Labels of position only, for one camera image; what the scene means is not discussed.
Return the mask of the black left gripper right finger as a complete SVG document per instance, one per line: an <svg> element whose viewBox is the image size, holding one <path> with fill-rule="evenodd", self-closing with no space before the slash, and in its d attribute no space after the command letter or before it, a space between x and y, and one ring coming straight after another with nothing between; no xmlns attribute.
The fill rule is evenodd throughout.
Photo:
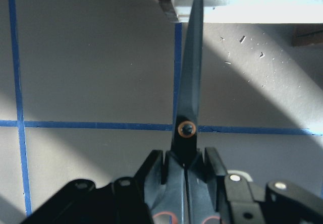
<svg viewBox="0 0 323 224"><path fill-rule="evenodd" d="M207 188L221 223L322 223L322 199L287 180L263 189L231 174L213 147L205 149Z"/></svg>

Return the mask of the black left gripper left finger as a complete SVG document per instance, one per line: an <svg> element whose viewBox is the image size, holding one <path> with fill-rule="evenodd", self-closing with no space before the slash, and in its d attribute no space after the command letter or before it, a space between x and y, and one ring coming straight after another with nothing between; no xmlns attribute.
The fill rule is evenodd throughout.
<svg viewBox="0 0 323 224"><path fill-rule="evenodd" d="M144 182L162 163L163 152L153 150L133 177L119 178L101 188L92 180L72 180L23 223L153 223L144 199Z"/></svg>

